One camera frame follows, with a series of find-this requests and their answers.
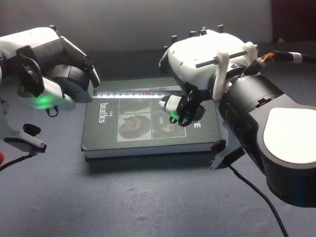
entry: book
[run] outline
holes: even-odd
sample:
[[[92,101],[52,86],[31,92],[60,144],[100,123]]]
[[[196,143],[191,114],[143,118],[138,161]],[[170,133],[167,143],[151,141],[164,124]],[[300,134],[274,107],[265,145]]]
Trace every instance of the book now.
[[[98,91],[181,90],[174,78],[103,81]],[[186,127],[171,124],[160,99],[93,99],[87,104],[81,150],[87,160],[157,154],[211,152],[221,140],[213,101],[204,101],[206,112]]]

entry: photo grid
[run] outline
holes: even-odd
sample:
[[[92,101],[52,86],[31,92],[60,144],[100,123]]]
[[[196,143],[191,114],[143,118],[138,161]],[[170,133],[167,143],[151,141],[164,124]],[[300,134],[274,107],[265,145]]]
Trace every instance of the photo grid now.
[[[179,86],[136,90],[181,90]],[[170,115],[162,111],[160,99],[119,99],[118,142],[186,137],[185,127],[171,124]]]

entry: transparent ruler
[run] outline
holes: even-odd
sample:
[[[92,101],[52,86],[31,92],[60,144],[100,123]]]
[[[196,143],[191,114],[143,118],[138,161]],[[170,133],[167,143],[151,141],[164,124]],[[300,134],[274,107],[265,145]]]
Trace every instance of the transparent ruler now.
[[[93,98],[121,98],[121,99],[139,99],[139,98],[150,98],[159,99],[166,95],[184,95],[185,92],[182,90],[121,90],[121,91],[94,91]]]

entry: black cable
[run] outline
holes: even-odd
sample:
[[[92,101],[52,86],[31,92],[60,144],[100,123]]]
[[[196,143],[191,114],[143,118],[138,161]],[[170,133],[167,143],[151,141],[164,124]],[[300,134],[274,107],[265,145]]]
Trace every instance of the black cable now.
[[[11,165],[13,165],[13,164],[16,164],[16,163],[18,163],[18,162],[21,162],[21,161],[23,161],[23,160],[25,160],[25,159],[28,159],[28,158],[31,158],[31,157],[33,157],[33,156],[34,156],[34,155],[28,154],[27,156],[23,156],[23,157],[20,157],[20,158],[18,158],[18,159],[12,160],[12,161],[10,161],[10,162],[8,162],[8,163],[5,163],[4,165],[0,166],[0,171],[3,171],[5,168],[8,168],[9,166],[11,166]]]
[[[285,227],[284,227],[284,225],[283,225],[283,223],[282,223],[282,221],[281,221],[281,218],[279,217],[279,215],[278,215],[278,213],[277,213],[277,210],[275,209],[275,207],[273,206],[273,204],[271,203],[271,201],[268,199],[268,197],[265,196],[265,195],[263,194],[263,192],[261,192],[261,191],[260,191],[256,186],[254,186],[250,181],[248,181],[248,180],[247,180],[246,178],[244,178],[241,174],[239,174],[238,171],[235,170],[231,165],[228,166],[228,167],[229,167],[229,169],[231,169],[231,170],[234,172],[234,174],[235,174],[239,179],[241,179],[242,181],[244,181],[249,187],[251,187],[254,191],[256,191],[256,193],[259,194],[259,195],[266,201],[266,203],[267,203],[267,204],[269,205],[269,207],[271,208],[271,210],[272,210],[274,216],[276,217],[277,223],[278,223],[278,225],[280,226],[281,231],[282,231],[284,237],[288,237],[288,234],[287,234],[287,232],[286,232],[286,229],[285,229]]]

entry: white robot shell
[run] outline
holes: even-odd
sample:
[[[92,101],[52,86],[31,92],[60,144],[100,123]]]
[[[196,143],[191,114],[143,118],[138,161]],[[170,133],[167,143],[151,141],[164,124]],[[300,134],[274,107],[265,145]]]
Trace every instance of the white robot shell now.
[[[195,85],[199,90],[207,90],[209,79],[216,73],[216,65],[196,68],[196,64],[213,59],[218,52],[239,52],[244,45],[244,42],[235,36],[207,30],[204,36],[174,43],[168,50],[168,60],[181,81]],[[230,63],[248,66],[243,56],[231,59]]]

